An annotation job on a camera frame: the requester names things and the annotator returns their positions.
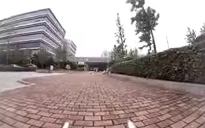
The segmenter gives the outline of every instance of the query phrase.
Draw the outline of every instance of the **green bush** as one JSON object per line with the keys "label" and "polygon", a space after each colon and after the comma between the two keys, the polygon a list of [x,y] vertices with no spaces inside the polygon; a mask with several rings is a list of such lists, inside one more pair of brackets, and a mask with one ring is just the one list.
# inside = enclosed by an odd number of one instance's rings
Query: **green bush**
{"label": "green bush", "polygon": [[205,84],[205,42],[116,63],[111,71],[152,79]]}

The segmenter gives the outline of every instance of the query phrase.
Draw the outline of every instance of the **low building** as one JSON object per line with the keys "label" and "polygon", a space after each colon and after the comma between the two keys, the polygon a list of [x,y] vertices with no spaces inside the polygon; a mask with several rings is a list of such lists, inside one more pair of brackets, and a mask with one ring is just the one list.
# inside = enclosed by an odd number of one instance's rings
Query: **low building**
{"label": "low building", "polygon": [[44,49],[55,55],[63,48],[66,31],[51,9],[27,12],[0,20],[0,50],[19,49],[34,54]]}

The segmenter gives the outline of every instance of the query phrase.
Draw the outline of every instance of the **road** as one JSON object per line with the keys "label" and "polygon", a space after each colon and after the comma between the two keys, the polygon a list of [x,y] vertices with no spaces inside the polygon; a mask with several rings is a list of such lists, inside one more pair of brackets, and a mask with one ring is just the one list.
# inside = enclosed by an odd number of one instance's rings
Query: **road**
{"label": "road", "polygon": [[205,98],[100,73],[27,79],[0,93],[0,128],[205,128]]}

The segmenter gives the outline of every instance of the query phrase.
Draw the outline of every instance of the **brick pavement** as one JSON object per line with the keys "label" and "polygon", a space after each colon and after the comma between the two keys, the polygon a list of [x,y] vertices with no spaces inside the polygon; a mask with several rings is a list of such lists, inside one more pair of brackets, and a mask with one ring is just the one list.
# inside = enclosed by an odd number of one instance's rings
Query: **brick pavement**
{"label": "brick pavement", "polygon": [[0,93],[0,128],[205,128],[205,98],[74,73]]}

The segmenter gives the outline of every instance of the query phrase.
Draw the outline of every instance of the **multi-story building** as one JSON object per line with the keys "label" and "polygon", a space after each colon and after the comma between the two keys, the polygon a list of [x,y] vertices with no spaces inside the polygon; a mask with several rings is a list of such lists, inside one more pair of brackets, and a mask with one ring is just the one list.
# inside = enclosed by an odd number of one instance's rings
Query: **multi-story building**
{"label": "multi-story building", "polygon": [[66,39],[66,50],[68,57],[74,57],[76,55],[76,45],[72,40]]}
{"label": "multi-story building", "polygon": [[34,54],[63,48],[66,31],[50,9],[27,12],[0,20],[0,50],[20,49]]}

